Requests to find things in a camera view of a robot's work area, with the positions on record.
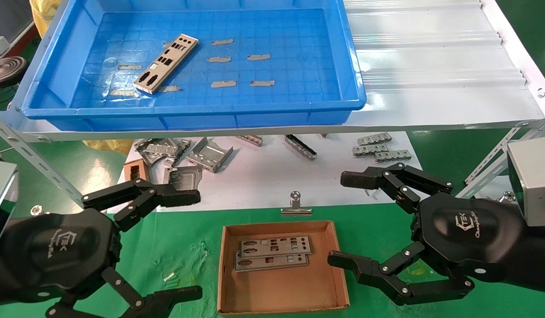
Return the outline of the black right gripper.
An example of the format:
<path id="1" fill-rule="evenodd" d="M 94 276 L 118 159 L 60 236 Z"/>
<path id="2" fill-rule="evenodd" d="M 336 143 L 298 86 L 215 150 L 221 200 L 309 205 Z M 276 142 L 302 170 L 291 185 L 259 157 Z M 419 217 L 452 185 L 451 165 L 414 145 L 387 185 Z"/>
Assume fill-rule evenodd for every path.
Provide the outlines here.
<path id="1" fill-rule="evenodd" d="M 330 266 L 350 270 L 358 284 L 377 288 L 398 306 L 464 298 L 466 276 L 545 292 L 545 226 L 528 226 L 515 204 L 448 195 L 453 184 L 404 163 L 343 171 L 341 185 L 381 189 L 415 217 L 413 240 L 385 262 L 330 251 Z M 432 195 L 421 201 L 414 189 Z M 398 274 L 420 258 L 448 279 L 408 284 Z"/>

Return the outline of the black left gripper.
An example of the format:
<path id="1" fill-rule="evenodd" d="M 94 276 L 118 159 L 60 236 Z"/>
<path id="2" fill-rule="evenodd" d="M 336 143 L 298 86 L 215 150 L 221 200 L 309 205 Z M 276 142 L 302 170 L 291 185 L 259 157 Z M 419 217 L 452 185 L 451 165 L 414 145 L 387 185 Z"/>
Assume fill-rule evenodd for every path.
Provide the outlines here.
<path id="1" fill-rule="evenodd" d="M 177 190 L 136 178 L 81 198 L 84 208 L 71 215 L 41 215 L 10 220 L 0 236 L 0 305 L 61 298 L 47 318 L 97 318 L 75 310 L 108 283 L 129 304 L 121 318 L 167 318 L 178 303 L 199 300 L 200 286 L 172 288 L 141 297 L 115 269 L 121 234 L 156 207 L 186 207 L 201 201 L 196 189 Z M 103 211 L 126 203 L 114 215 Z"/>

